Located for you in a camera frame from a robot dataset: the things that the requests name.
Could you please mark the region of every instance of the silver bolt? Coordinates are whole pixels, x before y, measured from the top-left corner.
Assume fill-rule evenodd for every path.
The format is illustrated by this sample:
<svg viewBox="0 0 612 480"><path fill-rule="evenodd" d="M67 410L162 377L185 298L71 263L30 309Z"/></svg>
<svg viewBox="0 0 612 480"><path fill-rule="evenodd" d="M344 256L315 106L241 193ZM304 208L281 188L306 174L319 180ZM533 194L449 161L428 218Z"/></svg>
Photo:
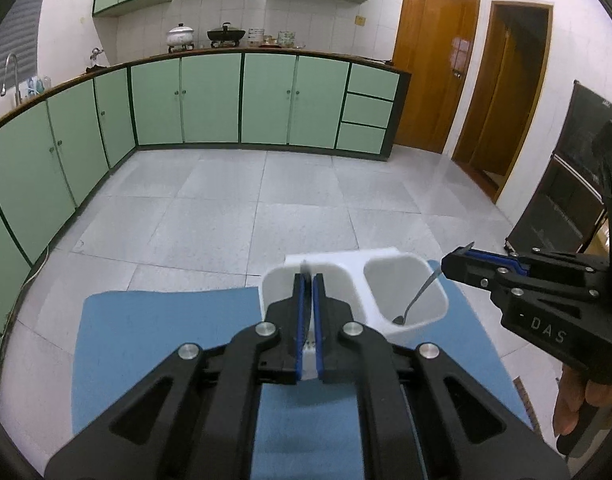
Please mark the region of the silver bolt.
<svg viewBox="0 0 612 480"><path fill-rule="evenodd" d="M257 332L257 335L262 337L272 336L275 333L275 330L277 330L276 326L269 321L262 321L261 323L257 323L255 326L255 332Z"/></svg>
<svg viewBox="0 0 612 480"><path fill-rule="evenodd" d="M350 321L343 326L342 330L346 335L355 337L364 331L364 327L355 321Z"/></svg>
<svg viewBox="0 0 612 480"><path fill-rule="evenodd" d="M439 348L432 343L424 343L419 347L419 354L426 359L435 359L439 356Z"/></svg>
<svg viewBox="0 0 612 480"><path fill-rule="evenodd" d="M199 355L199 346L197 346L195 343L185 343L179 347L177 350L177 355L184 361L195 359Z"/></svg>

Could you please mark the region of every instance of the finger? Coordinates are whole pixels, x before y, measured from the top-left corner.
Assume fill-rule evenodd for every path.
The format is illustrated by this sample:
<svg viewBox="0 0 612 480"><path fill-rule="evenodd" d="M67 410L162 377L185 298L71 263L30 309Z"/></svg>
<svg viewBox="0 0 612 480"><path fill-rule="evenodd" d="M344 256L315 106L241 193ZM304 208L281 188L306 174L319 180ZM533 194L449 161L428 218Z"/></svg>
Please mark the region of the finger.
<svg viewBox="0 0 612 480"><path fill-rule="evenodd" d="M585 393L586 383L581 375L565 365L560 379L560 396L566 401L571 412L578 412L582 407Z"/></svg>
<svg viewBox="0 0 612 480"><path fill-rule="evenodd" d="M589 404L600 408L612 406L612 386L588 381L586 385L586 400Z"/></svg>
<svg viewBox="0 0 612 480"><path fill-rule="evenodd" d="M552 416L552 430L555 436L572 433L578 420L579 413L569 408L568 403L564 400L560 392L557 396L557 402L555 403L555 413Z"/></svg>

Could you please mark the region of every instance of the metal spoon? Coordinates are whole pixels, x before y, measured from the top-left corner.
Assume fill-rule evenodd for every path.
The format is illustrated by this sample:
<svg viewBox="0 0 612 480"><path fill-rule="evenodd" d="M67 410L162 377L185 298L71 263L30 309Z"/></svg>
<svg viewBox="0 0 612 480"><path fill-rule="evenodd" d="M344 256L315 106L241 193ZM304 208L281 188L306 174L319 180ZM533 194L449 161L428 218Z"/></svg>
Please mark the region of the metal spoon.
<svg viewBox="0 0 612 480"><path fill-rule="evenodd" d="M455 251L455 254L465 254L468 251L470 251L473 248L474 245L475 245L475 242L471 242L467 246L462 247L458 251ZM433 271L433 273L430 275L430 277L424 282L424 284L422 285L422 288L419 289L419 292L413 298L413 301L411 301L408 304L408 306L406 307L406 311L404 312L404 315L403 316L397 316L395 319L392 320L393 324L395 324L395 325L404 325L406 323L406 316L408 315L408 311L410 310L410 308L419 299L419 297L426 291L426 289L431 285L431 283L433 283L439 277L439 275L441 273L442 273L442 266L440 264Z"/></svg>

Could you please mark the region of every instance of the open door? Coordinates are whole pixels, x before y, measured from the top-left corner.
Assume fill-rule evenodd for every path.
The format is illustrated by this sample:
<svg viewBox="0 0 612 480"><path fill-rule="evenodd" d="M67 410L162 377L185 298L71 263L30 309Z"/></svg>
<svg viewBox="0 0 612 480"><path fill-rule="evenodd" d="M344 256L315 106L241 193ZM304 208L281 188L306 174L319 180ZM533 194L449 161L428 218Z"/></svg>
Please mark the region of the open door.
<svg viewBox="0 0 612 480"><path fill-rule="evenodd" d="M453 160L499 197L531 126L544 81L552 7L494 2L470 109Z"/></svg>
<svg viewBox="0 0 612 480"><path fill-rule="evenodd" d="M412 73L397 144L441 153L457 112L480 0L404 0L393 65Z"/></svg>

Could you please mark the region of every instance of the grey roller shutter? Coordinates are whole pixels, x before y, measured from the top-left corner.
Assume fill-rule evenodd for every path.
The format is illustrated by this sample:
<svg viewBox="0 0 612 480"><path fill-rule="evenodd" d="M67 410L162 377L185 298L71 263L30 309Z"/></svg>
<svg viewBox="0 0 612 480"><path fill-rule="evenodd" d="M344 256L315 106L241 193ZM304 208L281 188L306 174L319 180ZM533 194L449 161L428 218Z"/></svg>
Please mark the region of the grey roller shutter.
<svg viewBox="0 0 612 480"><path fill-rule="evenodd" d="M9 53L15 52L19 61L19 80L37 74L37 31L43 0L17 0L0 24L0 92L4 77L4 63ZM15 84L13 63L8 67L6 88Z"/></svg>

